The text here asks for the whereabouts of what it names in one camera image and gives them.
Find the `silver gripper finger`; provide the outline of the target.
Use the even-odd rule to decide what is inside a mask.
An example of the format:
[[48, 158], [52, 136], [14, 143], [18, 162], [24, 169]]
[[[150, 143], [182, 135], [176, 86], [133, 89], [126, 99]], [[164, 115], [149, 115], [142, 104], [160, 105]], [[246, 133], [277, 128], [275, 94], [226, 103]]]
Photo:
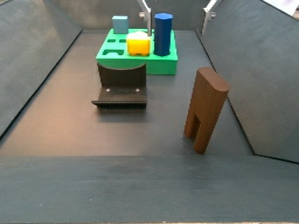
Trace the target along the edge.
[[206, 6], [202, 8], [204, 18], [202, 18], [200, 35], [204, 35], [204, 33], [205, 33], [206, 25], [210, 20], [212, 11], [216, 8], [217, 1], [218, 0], [209, 0]]
[[146, 36], [152, 36], [152, 10], [148, 7], [145, 0], [136, 0], [137, 4], [141, 8], [141, 11], [138, 12], [138, 17], [144, 19], [145, 21], [145, 27], [146, 27]]

